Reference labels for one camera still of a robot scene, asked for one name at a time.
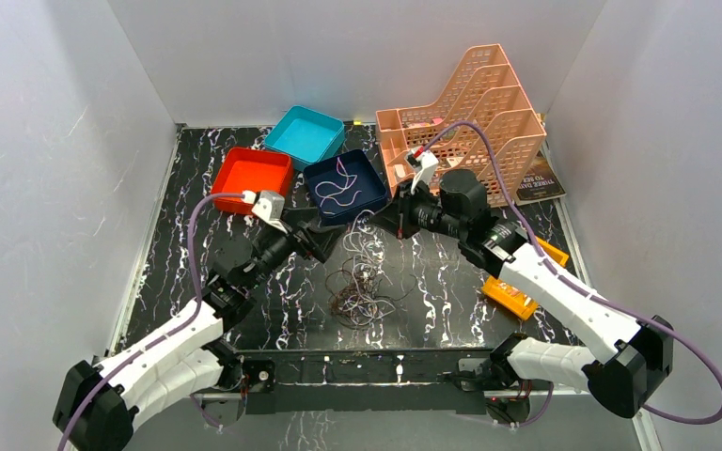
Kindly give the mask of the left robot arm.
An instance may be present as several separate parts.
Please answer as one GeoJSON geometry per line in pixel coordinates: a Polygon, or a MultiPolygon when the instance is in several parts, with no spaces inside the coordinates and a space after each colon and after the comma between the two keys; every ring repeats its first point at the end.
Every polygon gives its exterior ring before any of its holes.
{"type": "Polygon", "coordinates": [[[201,290],[173,318],[123,352],[93,365],[72,366],[52,422],[62,443],[78,450],[122,450],[150,418],[180,399],[241,384],[243,366],[224,335],[256,305],[252,292],[290,256],[325,262],[345,233],[320,225],[313,208],[286,209],[282,228],[266,225],[246,261],[230,268],[214,262],[201,290]]]}

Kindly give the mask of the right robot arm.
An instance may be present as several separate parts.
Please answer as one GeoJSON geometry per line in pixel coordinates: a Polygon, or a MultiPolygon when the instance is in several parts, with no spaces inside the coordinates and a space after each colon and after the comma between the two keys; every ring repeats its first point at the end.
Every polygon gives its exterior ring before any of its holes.
{"type": "Polygon", "coordinates": [[[590,393],[608,411],[631,418],[670,374],[669,323],[625,316],[594,302],[589,287],[539,254],[526,231],[499,217],[468,170],[451,170],[437,195],[404,182],[372,221],[398,239],[426,230],[456,239],[475,267],[520,290],[581,340],[579,346],[511,334],[474,370],[454,382],[464,390],[517,388],[523,381],[559,383],[590,393]]]}

